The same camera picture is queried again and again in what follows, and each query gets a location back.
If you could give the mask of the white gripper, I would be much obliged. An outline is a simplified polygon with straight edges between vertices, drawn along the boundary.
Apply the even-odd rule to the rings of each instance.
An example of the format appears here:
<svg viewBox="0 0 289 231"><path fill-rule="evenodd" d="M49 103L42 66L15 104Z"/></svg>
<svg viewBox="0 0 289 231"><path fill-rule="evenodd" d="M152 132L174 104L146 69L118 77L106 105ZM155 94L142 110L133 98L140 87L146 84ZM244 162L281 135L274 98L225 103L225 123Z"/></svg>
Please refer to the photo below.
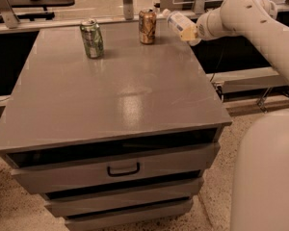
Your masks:
<svg viewBox="0 0 289 231"><path fill-rule="evenodd" d="M188 41L191 46L195 46L202 40L218 39L222 28L220 12L210 11L201 15L195 25L184 29L180 33L180 38Z"/></svg>

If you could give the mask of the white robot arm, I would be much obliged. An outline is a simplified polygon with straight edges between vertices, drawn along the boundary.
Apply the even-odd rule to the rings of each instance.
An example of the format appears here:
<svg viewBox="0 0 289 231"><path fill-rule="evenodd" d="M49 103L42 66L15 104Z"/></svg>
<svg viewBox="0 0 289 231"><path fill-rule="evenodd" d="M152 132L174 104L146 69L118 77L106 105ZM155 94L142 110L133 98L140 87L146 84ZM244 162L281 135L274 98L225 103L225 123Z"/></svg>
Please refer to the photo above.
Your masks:
<svg viewBox="0 0 289 231"><path fill-rule="evenodd" d="M289 27L271 0L223 0L184 41L243 36L289 85ZM234 169L230 231L289 231L289 109L263 115L241 140Z"/></svg>

